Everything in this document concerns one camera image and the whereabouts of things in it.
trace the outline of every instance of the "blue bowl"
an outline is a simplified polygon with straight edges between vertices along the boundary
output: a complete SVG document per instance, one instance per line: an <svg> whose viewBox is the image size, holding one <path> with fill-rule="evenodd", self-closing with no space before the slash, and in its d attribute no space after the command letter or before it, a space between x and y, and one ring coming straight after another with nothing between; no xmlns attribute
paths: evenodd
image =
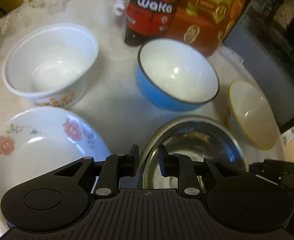
<svg viewBox="0 0 294 240"><path fill-rule="evenodd" d="M138 52L138 65L141 90L160 108L190 111L218 94L215 69L202 54L180 41L149 41Z"/></svg>

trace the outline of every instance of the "white glove hand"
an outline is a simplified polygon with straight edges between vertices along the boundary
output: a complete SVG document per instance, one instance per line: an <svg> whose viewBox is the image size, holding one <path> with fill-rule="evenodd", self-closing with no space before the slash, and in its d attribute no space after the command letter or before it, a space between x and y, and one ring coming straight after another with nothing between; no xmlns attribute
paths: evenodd
<svg viewBox="0 0 294 240"><path fill-rule="evenodd" d="M116 16L122 16L126 9L126 0L116 0L114 5L114 13Z"/></svg>

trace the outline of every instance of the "stainless steel bowl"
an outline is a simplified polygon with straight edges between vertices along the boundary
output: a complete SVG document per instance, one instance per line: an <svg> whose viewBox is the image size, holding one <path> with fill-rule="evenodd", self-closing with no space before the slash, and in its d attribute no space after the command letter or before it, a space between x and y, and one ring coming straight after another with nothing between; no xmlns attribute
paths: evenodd
<svg viewBox="0 0 294 240"><path fill-rule="evenodd" d="M248 170L242 150L230 132L208 118L184 116L164 124L147 143L139 159L138 188L177 188L176 178L161 176L157 156L160 144L169 154L185 154L193 161L210 156Z"/></svg>

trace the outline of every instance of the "pink flower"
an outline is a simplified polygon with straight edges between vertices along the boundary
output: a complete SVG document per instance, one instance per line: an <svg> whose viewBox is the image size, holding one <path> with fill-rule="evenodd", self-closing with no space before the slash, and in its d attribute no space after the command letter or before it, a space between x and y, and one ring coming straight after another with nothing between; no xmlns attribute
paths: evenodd
<svg viewBox="0 0 294 240"><path fill-rule="evenodd" d="M62 126L65 128L67 137L74 139L75 141L81 140L81 131L79 130L79 125L76 121L70 121L70 119L67 118Z"/></svg>
<svg viewBox="0 0 294 240"><path fill-rule="evenodd" d="M0 136L0 154L10 155L15 150L15 140L9 136Z"/></svg>

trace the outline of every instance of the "metal screw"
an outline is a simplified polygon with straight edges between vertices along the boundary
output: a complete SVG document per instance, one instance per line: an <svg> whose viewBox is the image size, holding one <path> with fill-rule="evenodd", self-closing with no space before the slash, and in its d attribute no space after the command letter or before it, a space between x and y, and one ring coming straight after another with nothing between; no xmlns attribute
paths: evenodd
<svg viewBox="0 0 294 240"><path fill-rule="evenodd" d="M197 189L195 187L188 187L188 188L185 188L184 192L187 195L196 196L199 194L200 191L199 191L199 189Z"/></svg>
<svg viewBox="0 0 294 240"><path fill-rule="evenodd" d="M107 196L111 193L111 189L106 187L101 187L98 190L96 190L96 194L100 196Z"/></svg>

